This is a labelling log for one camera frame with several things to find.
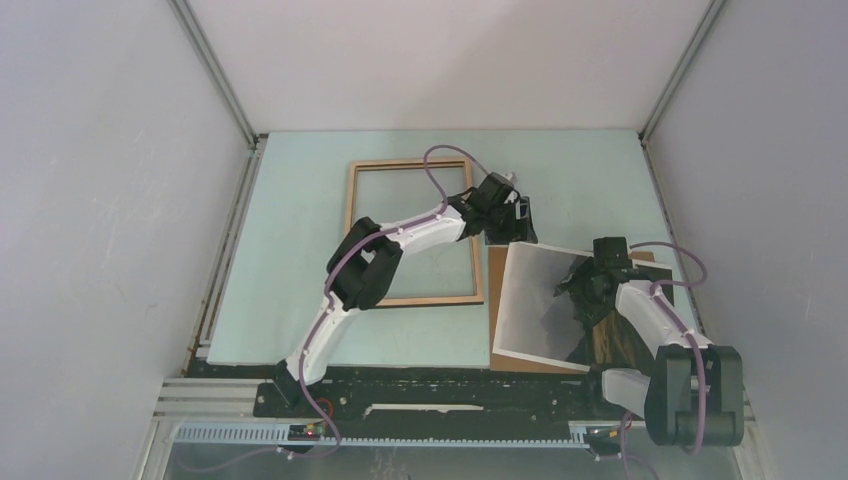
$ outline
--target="empty picture frame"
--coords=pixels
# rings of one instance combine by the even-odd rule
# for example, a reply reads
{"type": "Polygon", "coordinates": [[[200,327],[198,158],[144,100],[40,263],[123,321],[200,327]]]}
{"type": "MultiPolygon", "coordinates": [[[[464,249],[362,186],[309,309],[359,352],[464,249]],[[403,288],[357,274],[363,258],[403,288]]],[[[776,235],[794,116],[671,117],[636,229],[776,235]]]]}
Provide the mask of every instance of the empty picture frame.
{"type": "MultiPolygon", "coordinates": [[[[427,165],[448,196],[472,186],[471,162],[467,158],[431,158],[427,165]]],[[[345,233],[354,221],[365,216],[377,223],[398,222],[438,206],[439,192],[423,169],[420,159],[352,162],[345,233]]],[[[474,237],[403,257],[386,297],[377,306],[480,303],[483,303],[483,267],[480,240],[474,237]]]]}

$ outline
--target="light blue table surface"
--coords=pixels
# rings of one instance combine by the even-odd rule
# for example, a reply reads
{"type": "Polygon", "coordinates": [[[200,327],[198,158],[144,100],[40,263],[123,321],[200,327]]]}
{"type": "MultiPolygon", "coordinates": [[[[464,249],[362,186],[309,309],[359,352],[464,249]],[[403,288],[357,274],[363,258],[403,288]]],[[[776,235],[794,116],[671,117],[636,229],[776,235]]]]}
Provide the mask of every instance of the light blue table surface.
{"type": "MultiPolygon", "coordinates": [[[[631,243],[669,241],[634,131],[273,133],[208,361],[272,364],[291,353],[317,313],[327,260],[344,236],[350,162],[420,157],[439,143],[466,149],[489,170],[515,172],[517,188],[530,196],[541,243],[591,250],[592,239],[601,236],[623,235],[631,243]]],[[[437,155],[452,156],[448,151],[437,155]]],[[[482,173],[475,171],[474,180],[482,180],[482,173]]],[[[421,182],[428,182],[423,172],[421,182]]],[[[435,190],[433,202],[438,202],[435,190]]],[[[654,251],[657,261],[671,265],[680,278],[673,253],[654,251]]],[[[486,247],[482,257],[486,277],[486,247]]],[[[675,300],[684,321],[694,325],[682,289],[675,291],[675,300]]],[[[332,364],[489,364],[485,304],[370,310],[352,321],[332,364]]]]}

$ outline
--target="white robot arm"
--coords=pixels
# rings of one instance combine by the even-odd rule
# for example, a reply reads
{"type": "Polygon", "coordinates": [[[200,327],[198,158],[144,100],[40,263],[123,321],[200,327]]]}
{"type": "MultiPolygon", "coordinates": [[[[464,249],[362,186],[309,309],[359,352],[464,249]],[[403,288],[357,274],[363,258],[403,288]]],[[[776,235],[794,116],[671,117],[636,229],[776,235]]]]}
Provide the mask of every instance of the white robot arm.
{"type": "Polygon", "coordinates": [[[650,376],[630,366],[593,365],[590,390],[644,418],[658,445],[738,445],[744,421],[741,357],[686,326],[659,288],[662,282],[634,267],[628,253],[623,237],[596,239],[593,257],[555,289],[555,295],[569,293],[587,336],[615,310],[654,357],[650,376]]]}
{"type": "MultiPolygon", "coordinates": [[[[383,224],[380,225],[380,230],[391,232],[384,238],[388,242],[396,243],[404,256],[436,245],[456,242],[462,236],[466,226],[462,215],[451,206],[442,213],[438,211],[439,208],[435,208],[403,222],[383,224]]],[[[310,333],[316,326],[317,331],[311,340],[308,336],[304,338],[300,346],[286,358],[288,371],[295,380],[300,379],[301,376],[301,356],[304,357],[303,379],[307,385],[312,385],[324,377],[330,356],[350,326],[352,317],[360,311],[359,308],[345,310],[343,302],[333,291],[329,292],[329,297],[324,297],[321,310],[310,328],[310,333]],[[304,346],[307,344],[308,350],[306,355],[303,355],[304,346]]]]}

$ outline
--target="cable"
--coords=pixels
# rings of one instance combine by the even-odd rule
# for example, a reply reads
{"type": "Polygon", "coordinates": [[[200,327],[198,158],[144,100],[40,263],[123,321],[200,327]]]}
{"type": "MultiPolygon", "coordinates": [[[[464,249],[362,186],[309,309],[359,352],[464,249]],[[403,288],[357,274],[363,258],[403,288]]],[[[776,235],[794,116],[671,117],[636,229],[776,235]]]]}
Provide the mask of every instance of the cable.
{"type": "Polygon", "coordinates": [[[692,351],[695,356],[695,369],[698,375],[698,428],[695,432],[695,443],[692,445],[692,448],[683,447],[683,451],[688,453],[689,455],[695,455],[701,451],[701,446],[704,444],[704,430],[706,429],[707,424],[707,375],[704,369],[704,358],[701,355],[701,349],[698,348],[698,342],[695,340],[695,336],[689,331],[689,328],[683,323],[683,320],[677,316],[677,312],[674,311],[670,306],[668,306],[667,302],[662,301],[662,296],[657,295],[657,290],[663,285],[674,285],[678,287],[697,287],[699,285],[703,285],[704,282],[707,281],[707,267],[704,265],[704,262],[698,258],[697,255],[690,252],[689,250],[675,245],[673,243],[668,242],[642,242],[631,245],[631,249],[640,248],[640,247],[648,247],[648,246],[662,246],[669,247],[673,250],[676,250],[680,253],[683,253],[687,257],[691,258],[697,265],[698,268],[701,269],[701,278],[695,282],[680,282],[675,280],[657,280],[656,282],[651,284],[650,293],[651,298],[654,299],[654,303],[660,307],[660,309],[671,318],[672,322],[680,329],[680,332],[684,334],[689,346],[692,347],[692,351]]]}
{"type": "MultiPolygon", "coordinates": [[[[439,195],[442,196],[442,204],[441,204],[441,206],[439,206],[439,211],[437,212],[438,214],[445,213],[445,210],[447,210],[447,208],[448,208],[448,194],[445,193],[445,189],[442,188],[442,185],[439,183],[438,180],[436,180],[436,177],[433,175],[433,172],[430,171],[430,165],[429,165],[428,162],[430,160],[430,154],[435,152],[436,150],[439,150],[439,149],[442,149],[442,148],[444,148],[446,150],[453,150],[454,152],[458,152],[458,153],[465,155],[466,157],[468,157],[469,160],[474,162],[474,165],[477,165],[477,167],[480,170],[482,170],[484,174],[486,174],[486,175],[489,174],[489,171],[486,170],[486,167],[484,167],[483,164],[481,164],[479,161],[477,161],[477,159],[474,158],[473,155],[471,155],[470,153],[466,152],[465,150],[463,150],[459,147],[455,147],[453,145],[442,144],[442,145],[433,145],[432,147],[428,148],[427,151],[424,152],[424,156],[422,157],[421,160],[424,163],[424,173],[426,173],[427,176],[430,177],[430,181],[433,182],[433,185],[436,186],[436,190],[439,191],[439,195]]],[[[413,226],[413,225],[405,225],[402,228],[409,228],[411,226],[413,226]]]]}
{"type": "Polygon", "coordinates": [[[326,403],[326,404],[327,404],[327,410],[328,410],[328,411],[327,411],[327,415],[329,415],[329,416],[330,416],[330,418],[332,418],[332,417],[333,417],[333,413],[336,411],[336,408],[333,406],[333,402],[331,402],[331,401],[327,400],[327,399],[326,399],[326,398],[324,398],[324,397],[321,397],[321,398],[316,399],[316,400],[315,400],[315,402],[316,402],[316,403],[321,403],[321,402],[326,403]]]}
{"type": "Polygon", "coordinates": [[[642,460],[640,457],[633,455],[632,453],[627,453],[627,423],[633,421],[633,414],[631,412],[625,412],[624,416],[621,418],[621,427],[619,428],[619,435],[621,436],[621,464],[624,466],[624,477],[627,480],[631,480],[630,477],[630,467],[627,464],[628,460],[633,460],[634,462],[642,465],[646,470],[651,472],[651,475],[654,476],[655,480],[660,480],[660,476],[654,467],[651,466],[645,460],[642,460]]]}

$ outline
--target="wooden picture frame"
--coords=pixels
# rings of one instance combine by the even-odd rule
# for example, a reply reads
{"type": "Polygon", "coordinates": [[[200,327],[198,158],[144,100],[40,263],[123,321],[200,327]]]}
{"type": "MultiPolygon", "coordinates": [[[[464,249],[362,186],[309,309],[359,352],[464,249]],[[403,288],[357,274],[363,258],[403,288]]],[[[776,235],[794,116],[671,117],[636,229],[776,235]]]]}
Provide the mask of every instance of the wooden picture frame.
{"type": "MultiPolygon", "coordinates": [[[[461,168],[464,174],[465,188],[473,186],[471,161],[465,157],[439,157],[430,158],[427,161],[428,167],[436,168],[461,168]]],[[[351,162],[350,173],[348,175],[347,189],[347,208],[345,209],[344,232],[350,231],[354,222],[356,212],[356,187],[358,175],[362,172],[385,171],[385,170],[408,170],[408,169],[424,169],[424,162],[421,159],[398,159],[398,160],[368,160],[351,162]]],[[[422,172],[422,181],[429,182],[427,177],[422,172]]],[[[447,192],[448,195],[453,195],[459,192],[447,192]]],[[[403,220],[402,218],[391,219],[389,221],[403,220]]],[[[423,306],[439,306],[439,305],[474,305],[483,303],[483,265],[480,257],[480,239],[473,237],[468,239],[471,249],[471,275],[474,287],[474,292],[471,295],[446,295],[446,296],[431,296],[431,297],[404,297],[404,298],[384,298],[377,304],[380,308],[390,307],[423,307],[423,306]]]]}

